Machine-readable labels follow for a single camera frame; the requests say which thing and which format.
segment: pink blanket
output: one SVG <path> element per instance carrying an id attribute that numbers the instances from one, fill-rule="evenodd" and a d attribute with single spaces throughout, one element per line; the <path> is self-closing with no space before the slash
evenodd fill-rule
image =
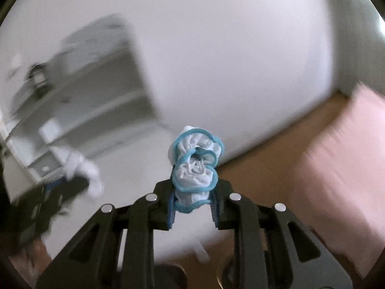
<path id="1" fill-rule="evenodd" d="M 289 207 L 365 277 L 385 247 L 385 100 L 360 84 L 310 146 Z"/>

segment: white cabinet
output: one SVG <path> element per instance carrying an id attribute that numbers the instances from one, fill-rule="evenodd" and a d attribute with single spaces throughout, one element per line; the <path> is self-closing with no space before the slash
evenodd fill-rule
<path id="1" fill-rule="evenodd" d="M 15 103 L 6 142 L 34 181 L 60 175 L 73 149 L 93 159 L 157 125 L 131 47 L 119 18 L 99 19 L 47 63 L 61 69 L 47 75 L 53 89 Z"/>

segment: metal pin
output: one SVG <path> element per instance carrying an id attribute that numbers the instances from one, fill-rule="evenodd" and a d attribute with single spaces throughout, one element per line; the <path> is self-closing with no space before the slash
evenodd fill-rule
<path id="1" fill-rule="evenodd" d="M 154 194 L 154 193 L 149 193 L 149 194 L 146 195 L 146 200 L 148 202 L 154 202 L 157 199 L 158 199 L 158 196 L 156 194 Z"/>
<path id="2" fill-rule="evenodd" d="M 233 192 L 230 194 L 230 200 L 239 201 L 242 196 L 239 193 Z"/>
<path id="3" fill-rule="evenodd" d="M 274 208 L 278 211 L 278 212 L 284 212 L 286 211 L 286 205 L 283 204 L 283 203 L 276 203 L 274 205 Z"/>
<path id="4" fill-rule="evenodd" d="M 113 209 L 114 209 L 114 207 L 113 207 L 111 204 L 104 204 L 104 205 L 102 205 L 102 207 L 100 208 L 100 210 L 101 210 L 103 213 L 109 213 L 109 212 L 111 212 Z"/>

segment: white cloth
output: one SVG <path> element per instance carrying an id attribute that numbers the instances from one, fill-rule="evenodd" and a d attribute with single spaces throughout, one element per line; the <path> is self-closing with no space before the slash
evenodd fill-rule
<path id="1" fill-rule="evenodd" d="M 75 175 L 87 178 L 89 186 L 87 195 L 90 198 L 99 198 L 104 192 L 104 186 L 100 179 L 99 168 L 91 160 L 87 160 L 79 151 L 72 151 L 63 166 L 64 176 L 71 180 Z"/>
<path id="2" fill-rule="evenodd" d="M 186 208 L 193 206 L 199 201 L 208 200 L 209 191 L 199 189 L 213 185 L 213 179 L 214 185 L 216 185 L 218 177 L 213 167 L 222 153 L 220 141 L 216 142 L 215 137 L 211 136 L 208 132 L 192 132 L 178 141 L 182 134 L 192 129 L 199 128 L 186 126 L 180 132 L 176 141 L 171 144 L 168 152 L 170 163 L 176 165 L 173 172 L 173 183 L 176 187 L 175 196 L 179 204 Z M 203 152 L 203 154 L 193 153 L 186 156 L 186 154 L 194 149 L 210 152 Z"/>

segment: white fabric with blue edge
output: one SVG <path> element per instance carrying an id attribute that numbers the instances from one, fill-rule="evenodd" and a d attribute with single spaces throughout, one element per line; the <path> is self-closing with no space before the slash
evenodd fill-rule
<path id="1" fill-rule="evenodd" d="M 214 167 L 224 151 L 222 141 L 208 131 L 186 126 L 169 149 L 174 169 L 171 175 L 175 186 L 176 210 L 190 213 L 210 204 L 210 191 L 218 182 Z"/>

